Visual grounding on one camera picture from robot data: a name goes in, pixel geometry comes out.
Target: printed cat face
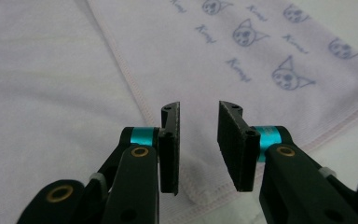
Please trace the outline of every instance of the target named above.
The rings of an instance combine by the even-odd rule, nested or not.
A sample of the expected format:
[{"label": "printed cat face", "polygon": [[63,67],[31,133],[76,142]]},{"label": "printed cat face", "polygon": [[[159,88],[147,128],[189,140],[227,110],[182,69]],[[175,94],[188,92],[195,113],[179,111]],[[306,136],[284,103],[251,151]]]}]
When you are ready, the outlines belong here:
[{"label": "printed cat face", "polygon": [[350,59],[358,55],[351,46],[347,45],[340,39],[333,40],[328,46],[330,52],[340,59]]},{"label": "printed cat face", "polygon": [[221,6],[222,5],[218,0],[207,0],[202,5],[202,10],[209,15],[214,15],[220,10]]},{"label": "printed cat face", "polygon": [[310,16],[307,15],[300,8],[290,5],[287,9],[284,10],[283,16],[290,22],[298,23],[308,19]]},{"label": "printed cat face", "polygon": [[241,25],[234,31],[232,37],[237,44],[248,47],[253,42],[260,40],[268,35],[257,32],[252,28],[251,21],[248,19],[241,23]]},{"label": "printed cat face", "polygon": [[206,0],[202,5],[202,10],[209,15],[215,15],[227,6],[232,6],[232,4],[220,0]]},{"label": "printed cat face", "polygon": [[272,73],[275,84],[286,91],[293,91],[297,88],[315,84],[315,81],[299,76],[293,68],[292,56],[289,56],[277,70]]},{"label": "printed cat face", "polygon": [[274,82],[282,89],[292,91],[298,87],[299,81],[297,75],[287,69],[278,69],[272,74]]}]

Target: white surface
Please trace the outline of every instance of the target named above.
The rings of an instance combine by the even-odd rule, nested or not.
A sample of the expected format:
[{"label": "white surface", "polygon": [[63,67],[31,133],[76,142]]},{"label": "white surface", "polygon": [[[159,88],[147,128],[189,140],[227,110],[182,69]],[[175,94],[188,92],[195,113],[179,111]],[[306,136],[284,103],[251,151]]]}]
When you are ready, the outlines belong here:
[{"label": "white surface", "polygon": [[[358,3],[329,1],[320,10],[321,17],[328,15],[328,6],[339,14],[348,25],[337,22],[333,28],[348,32],[348,37],[337,34],[358,48],[358,35],[351,40],[351,30],[358,29],[358,23],[351,24],[358,18],[353,2]],[[0,223],[16,222],[52,181],[86,183],[125,126],[145,126],[145,121],[86,1],[0,0]],[[352,188],[358,182],[354,143],[358,126],[325,145],[325,152],[314,153]],[[337,156],[344,151],[345,156]],[[241,195],[197,221],[241,223],[255,215],[243,211],[248,204],[258,206],[256,194]]]},{"label": "white surface", "polygon": [[[314,20],[358,49],[358,1],[292,0],[292,2],[307,11]],[[336,171],[337,178],[345,185],[353,190],[357,189],[358,124],[311,152],[310,155],[322,166],[328,166]],[[239,194],[238,200],[189,223],[249,223],[244,221],[248,219],[248,206],[258,207],[261,211],[257,191]],[[266,223],[266,220],[263,215],[259,214],[251,223]]]}]

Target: screw hole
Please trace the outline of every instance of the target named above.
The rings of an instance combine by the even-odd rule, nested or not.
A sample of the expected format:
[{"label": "screw hole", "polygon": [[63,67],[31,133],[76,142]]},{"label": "screw hole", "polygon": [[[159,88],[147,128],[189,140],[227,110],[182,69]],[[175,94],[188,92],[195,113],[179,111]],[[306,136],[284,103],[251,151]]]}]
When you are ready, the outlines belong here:
[{"label": "screw hole", "polygon": [[136,217],[137,217],[136,211],[133,209],[124,210],[120,216],[120,218],[123,222],[131,222],[131,221],[135,220]]},{"label": "screw hole", "polygon": [[324,210],[324,214],[329,219],[331,219],[335,222],[343,222],[344,221],[344,217],[339,212],[337,212],[335,210],[331,210],[331,209]]},{"label": "screw hole", "polygon": [[69,198],[73,192],[74,188],[70,185],[58,186],[48,193],[46,200],[48,200],[49,203],[59,203]]},{"label": "screw hole", "polygon": [[144,157],[149,153],[149,150],[145,147],[137,147],[131,151],[133,157]]},{"label": "screw hole", "polygon": [[281,153],[281,155],[287,156],[287,157],[292,157],[292,156],[296,155],[295,151],[289,147],[278,147],[277,151],[279,153]]}]

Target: cloth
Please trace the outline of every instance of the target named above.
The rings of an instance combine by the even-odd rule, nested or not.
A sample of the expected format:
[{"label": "cloth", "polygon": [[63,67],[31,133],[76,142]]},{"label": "cloth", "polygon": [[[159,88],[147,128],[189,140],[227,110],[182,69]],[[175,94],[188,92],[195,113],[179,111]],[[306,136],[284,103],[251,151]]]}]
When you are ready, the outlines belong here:
[{"label": "cloth", "polygon": [[145,126],[86,1],[0,1],[0,223]]},{"label": "cloth", "polygon": [[243,106],[250,125],[285,126],[307,151],[358,119],[358,51],[293,4],[89,4],[146,122],[157,125],[159,105],[181,102],[181,191],[161,200],[163,223],[235,197],[216,143],[219,100]]},{"label": "cloth", "polygon": [[[116,147],[122,128],[159,126],[159,109],[176,100],[182,106],[181,186],[177,197],[160,195],[161,223],[187,222],[238,197],[216,143],[218,100],[242,105],[251,125],[288,127],[307,149],[358,118],[358,52],[343,61],[314,49],[322,37],[327,46],[338,40],[307,16],[286,25],[284,16],[277,23],[299,47],[290,37],[281,39],[267,24],[293,10],[288,3],[220,2],[215,10],[212,2],[172,0],[156,7],[129,1],[120,3],[132,4],[125,11],[120,10],[125,6],[111,10],[104,1],[89,3],[93,14],[85,0],[0,0],[0,223],[16,222],[53,181],[86,184]],[[227,34],[215,26],[231,22]],[[304,22],[311,35],[289,28]],[[254,41],[235,42],[237,28],[250,31]],[[144,50],[146,45],[151,49]],[[246,56],[250,49],[254,58]],[[301,85],[289,91],[272,74],[291,66]],[[244,216],[262,219],[259,208]]]}]

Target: white fabric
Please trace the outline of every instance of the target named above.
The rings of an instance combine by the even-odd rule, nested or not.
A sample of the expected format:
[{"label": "white fabric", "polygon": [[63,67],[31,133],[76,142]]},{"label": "white fabric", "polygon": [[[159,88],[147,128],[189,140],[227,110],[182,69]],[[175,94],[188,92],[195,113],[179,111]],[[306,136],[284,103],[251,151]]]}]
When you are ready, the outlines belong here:
[{"label": "white fabric", "polygon": [[284,1],[89,0],[109,46],[158,120],[182,104],[181,193],[161,220],[181,223],[236,197],[216,143],[217,103],[251,125],[283,125],[310,150],[358,118],[358,51]]},{"label": "white fabric", "polygon": [[[238,196],[216,143],[218,100],[242,105],[251,125],[288,127],[308,149],[358,118],[358,55],[331,55],[335,36],[306,16],[288,22],[282,13],[293,8],[281,1],[221,2],[214,15],[204,2],[90,0],[92,15],[83,0],[0,0],[0,223],[16,222],[55,180],[87,183],[122,128],[159,126],[167,103],[182,106],[181,186],[161,195],[161,223]],[[249,47],[232,38],[243,22],[259,33]],[[309,85],[273,82],[291,66]]]},{"label": "white fabric", "polygon": [[0,223],[145,126],[86,1],[0,1]]}]

